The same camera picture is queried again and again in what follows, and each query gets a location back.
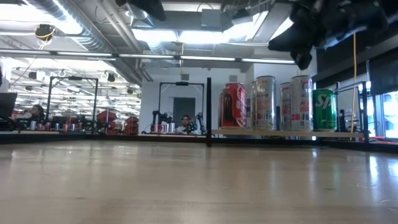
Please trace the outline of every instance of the red coca-cola can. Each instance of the red coca-cola can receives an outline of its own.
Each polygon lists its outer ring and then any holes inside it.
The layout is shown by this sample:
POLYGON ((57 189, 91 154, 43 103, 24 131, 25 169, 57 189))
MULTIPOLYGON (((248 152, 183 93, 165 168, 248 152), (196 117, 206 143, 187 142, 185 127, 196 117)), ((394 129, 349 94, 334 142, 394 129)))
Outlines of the red coca-cola can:
POLYGON ((228 83, 220 95, 220 128, 246 127, 246 90, 242 83, 228 83))

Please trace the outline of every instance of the man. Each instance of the man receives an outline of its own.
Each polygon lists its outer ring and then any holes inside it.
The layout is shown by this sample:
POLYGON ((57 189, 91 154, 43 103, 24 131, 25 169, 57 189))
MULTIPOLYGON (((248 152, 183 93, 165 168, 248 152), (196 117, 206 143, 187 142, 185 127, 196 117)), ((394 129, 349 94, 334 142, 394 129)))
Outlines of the man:
POLYGON ((191 123, 191 117, 189 117, 189 115, 182 116, 181 121, 182 121, 182 126, 177 128, 178 134, 195 134, 195 133, 191 133, 188 130, 189 124, 191 123))

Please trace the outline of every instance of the green sprite can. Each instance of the green sprite can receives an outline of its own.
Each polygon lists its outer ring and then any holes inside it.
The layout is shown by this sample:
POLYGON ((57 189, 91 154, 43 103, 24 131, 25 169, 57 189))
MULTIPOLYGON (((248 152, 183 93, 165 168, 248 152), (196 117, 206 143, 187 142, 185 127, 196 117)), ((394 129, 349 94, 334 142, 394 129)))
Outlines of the green sprite can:
POLYGON ((314 90, 313 127, 315 131, 334 132, 337 130, 336 96, 330 89, 314 90))

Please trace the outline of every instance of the person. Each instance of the person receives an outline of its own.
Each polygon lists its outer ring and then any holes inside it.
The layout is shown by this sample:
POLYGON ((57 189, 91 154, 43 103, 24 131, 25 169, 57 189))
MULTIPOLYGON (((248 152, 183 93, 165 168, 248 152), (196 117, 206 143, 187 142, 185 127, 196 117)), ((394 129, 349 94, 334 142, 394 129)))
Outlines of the person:
POLYGON ((34 105, 31 109, 30 109, 30 114, 32 115, 30 117, 31 121, 42 121, 44 120, 44 109, 42 106, 40 105, 34 105))
POLYGON ((182 121, 182 126, 179 126, 177 128, 177 133, 178 134, 194 134, 188 130, 189 124, 191 123, 191 117, 189 117, 189 115, 184 115, 184 116, 182 116, 181 121, 182 121))

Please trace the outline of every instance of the white pillar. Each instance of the white pillar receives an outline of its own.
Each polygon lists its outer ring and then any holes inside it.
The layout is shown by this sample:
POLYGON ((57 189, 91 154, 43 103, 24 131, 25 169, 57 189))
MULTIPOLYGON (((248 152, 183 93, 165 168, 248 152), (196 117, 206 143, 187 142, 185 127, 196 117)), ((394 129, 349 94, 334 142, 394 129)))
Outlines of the white pillar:
POLYGON ((11 82, 11 66, 7 64, 7 59, 0 59, 0 67, 2 73, 2 85, 0 86, 0 93, 7 93, 11 82))

